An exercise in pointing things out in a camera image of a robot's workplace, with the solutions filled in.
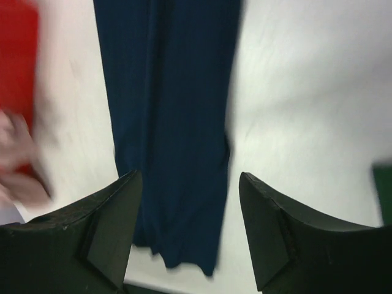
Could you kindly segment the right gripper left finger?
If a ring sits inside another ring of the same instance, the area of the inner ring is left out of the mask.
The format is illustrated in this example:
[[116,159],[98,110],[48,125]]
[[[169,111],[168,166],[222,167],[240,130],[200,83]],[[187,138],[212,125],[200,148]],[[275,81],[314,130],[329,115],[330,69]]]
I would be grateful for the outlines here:
[[1,292],[122,293],[142,191],[132,171],[25,224],[1,227]]

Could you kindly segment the navy blue t shirt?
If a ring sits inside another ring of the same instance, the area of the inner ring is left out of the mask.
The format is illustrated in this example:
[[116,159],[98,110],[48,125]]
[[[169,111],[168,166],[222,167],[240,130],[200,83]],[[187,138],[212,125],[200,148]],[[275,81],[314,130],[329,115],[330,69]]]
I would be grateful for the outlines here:
[[227,200],[241,1],[95,1],[119,176],[142,173],[133,242],[212,276]]

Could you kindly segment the dusty pink t shirt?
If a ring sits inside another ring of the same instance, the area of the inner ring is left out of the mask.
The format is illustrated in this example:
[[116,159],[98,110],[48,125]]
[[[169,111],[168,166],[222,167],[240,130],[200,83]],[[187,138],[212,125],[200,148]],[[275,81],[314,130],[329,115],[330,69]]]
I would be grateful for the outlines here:
[[37,148],[20,114],[1,110],[1,207],[26,208],[47,204],[50,194],[32,168]]

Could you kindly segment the red plastic bin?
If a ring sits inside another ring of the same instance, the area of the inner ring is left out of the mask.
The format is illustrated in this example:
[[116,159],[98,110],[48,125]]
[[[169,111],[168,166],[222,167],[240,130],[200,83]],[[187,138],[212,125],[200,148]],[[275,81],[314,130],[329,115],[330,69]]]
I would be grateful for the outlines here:
[[1,1],[1,110],[34,120],[39,11],[29,1]]

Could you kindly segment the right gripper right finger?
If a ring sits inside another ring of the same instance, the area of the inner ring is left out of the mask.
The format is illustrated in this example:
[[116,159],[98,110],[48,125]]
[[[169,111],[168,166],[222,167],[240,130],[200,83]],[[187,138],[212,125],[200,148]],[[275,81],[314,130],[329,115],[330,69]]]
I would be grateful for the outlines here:
[[239,199],[259,292],[391,292],[391,227],[327,215],[248,172]]

